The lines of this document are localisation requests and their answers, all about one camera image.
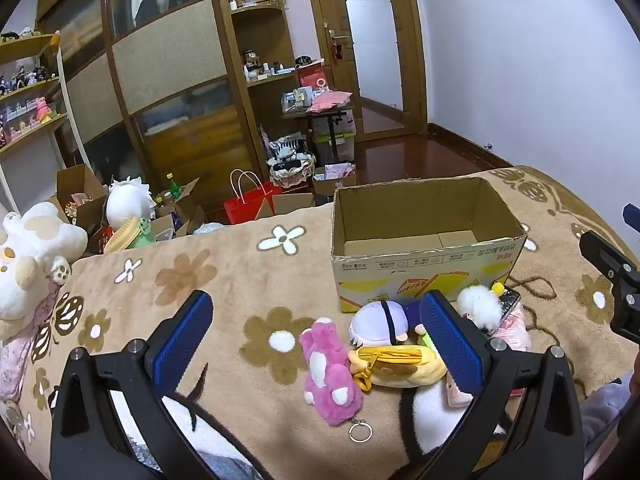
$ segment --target screw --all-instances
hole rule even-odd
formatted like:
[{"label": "screw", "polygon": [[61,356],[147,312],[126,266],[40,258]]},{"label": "screw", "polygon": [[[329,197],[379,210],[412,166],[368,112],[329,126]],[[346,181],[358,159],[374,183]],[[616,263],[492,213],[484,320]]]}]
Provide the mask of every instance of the screw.
[{"label": "screw", "polygon": [[491,339],[491,348],[497,350],[498,352],[502,352],[507,349],[507,343],[504,342],[504,339],[500,339],[499,337],[494,337]]},{"label": "screw", "polygon": [[564,357],[564,350],[562,350],[559,346],[552,346],[551,355],[559,359],[561,357]]},{"label": "screw", "polygon": [[74,360],[74,361],[78,361],[79,358],[81,358],[84,355],[84,348],[82,348],[81,346],[79,346],[78,348],[74,348],[71,351],[70,357]]},{"label": "screw", "polygon": [[143,339],[133,339],[132,341],[129,341],[129,344],[127,344],[127,351],[132,354],[137,354],[138,352],[141,352],[144,347],[145,341]]}]

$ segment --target wooden shelf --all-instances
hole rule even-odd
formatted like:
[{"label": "wooden shelf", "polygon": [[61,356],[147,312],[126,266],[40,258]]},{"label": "wooden shelf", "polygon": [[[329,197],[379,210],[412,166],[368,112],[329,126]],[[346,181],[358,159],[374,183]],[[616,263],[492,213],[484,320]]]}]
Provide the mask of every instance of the wooden shelf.
[{"label": "wooden shelf", "polygon": [[248,5],[244,7],[238,7],[236,10],[232,10],[231,13],[240,14],[241,12],[247,12],[248,10],[259,10],[259,9],[273,9],[273,10],[277,10],[278,12],[282,12],[282,8],[278,5],[261,3],[261,4],[255,4],[255,5]]},{"label": "wooden shelf", "polygon": [[40,126],[36,126],[30,132],[22,134],[17,139],[9,142],[4,148],[0,148],[0,158],[5,156],[8,152],[15,150],[18,146],[24,147],[26,145],[25,144],[26,142],[28,142],[29,140],[35,139],[36,136],[45,134],[47,132],[52,132],[57,127],[59,127],[60,124],[62,124],[62,121],[65,121],[65,120],[66,120],[66,114],[58,114],[48,123],[44,123],[44,124],[41,124]]},{"label": "wooden shelf", "polygon": [[23,57],[39,56],[49,46],[51,38],[55,34],[41,34],[40,36],[28,36],[20,40],[0,43],[0,65],[17,61]]},{"label": "wooden shelf", "polygon": [[276,74],[276,75],[270,75],[267,79],[260,79],[259,81],[251,81],[250,83],[247,83],[246,85],[251,88],[252,86],[258,86],[264,83],[270,83],[272,81],[278,81],[280,79],[286,79],[288,77],[295,77],[296,73],[295,72],[289,72],[287,74]]},{"label": "wooden shelf", "polygon": [[47,79],[46,81],[40,81],[39,83],[34,83],[29,86],[23,86],[19,90],[15,90],[13,92],[9,92],[8,94],[0,96],[0,104],[2,104],[3,101],[8,101],[17,97],[24,97],[31,92],[39,93],[41,96],[47,95],[51,90],[58,86],[59,82],[59,77],[52,77],[51,79]]}]

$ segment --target wooden door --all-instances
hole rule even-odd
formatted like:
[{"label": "wooden door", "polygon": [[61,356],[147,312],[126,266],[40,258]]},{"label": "wooden door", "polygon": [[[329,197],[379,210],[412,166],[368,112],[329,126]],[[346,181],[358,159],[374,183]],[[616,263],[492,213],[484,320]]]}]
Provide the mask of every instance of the wooden door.
[{"label": "wooden door", "polygon": [[312,0],[335,89],[353,93],[356,140],[426,127],[415,0]]}]

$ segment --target pink figurine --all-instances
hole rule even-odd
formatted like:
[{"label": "pink figurine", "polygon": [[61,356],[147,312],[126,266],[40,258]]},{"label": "pink figurine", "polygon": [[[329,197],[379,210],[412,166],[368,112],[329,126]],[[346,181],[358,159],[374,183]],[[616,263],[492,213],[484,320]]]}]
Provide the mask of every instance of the pink figurine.
[{"label": "pink figurine", "polygon": [[300,345],[309,365],[306,402],[315,405],[319,415],[332,426],[353,418],[362,408],[362,391],[351,377],[347,349],[335,324],[321,317],[300,334]]},{"label": "pink figurine", "polygon": [[47,106],[47,100],[44,97],[38,97],[36,99],[36,108],[38,110],[36,112],[36,119],[40,124],[50,121],[53,112],[51,108]]}]

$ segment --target beige blanket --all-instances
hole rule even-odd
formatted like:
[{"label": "beige blanket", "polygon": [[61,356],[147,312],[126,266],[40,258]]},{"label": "beige blanket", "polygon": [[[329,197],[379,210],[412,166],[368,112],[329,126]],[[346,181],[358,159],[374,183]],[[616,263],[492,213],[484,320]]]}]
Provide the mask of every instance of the beige blanket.
[{"label": "beige blanket", "polygon": [[[482,175],[529,230],[510,284],[522,294],[534,350],[560,344],[581,397],[628,371],[637,349],[610,332],[610,286],[580,256],[578,237],[595,229],[628,248],[548,176],[531,168]],[[398,390],[374,387],[366,395],[358,418],[374,434],[355,444],[348,426],[329,427],[304,402],[300,346],[286,351],[287,333],[297,340],[321,316],[347,340],[351,317],[338,309],[330,264],[331,216],[331,205],[298,210],[76,263],[26,373],[19,437],[29,457],[48,474],[49,404],[71,349],[114,352],[147,338],[200,288],[213,299],[213,324],[176,397],[196,404],[198,424],[217,428],[264,478],[386,479],[406,464],[415,452],[412,432],[422,430],[410,403],[400,409]]]}]

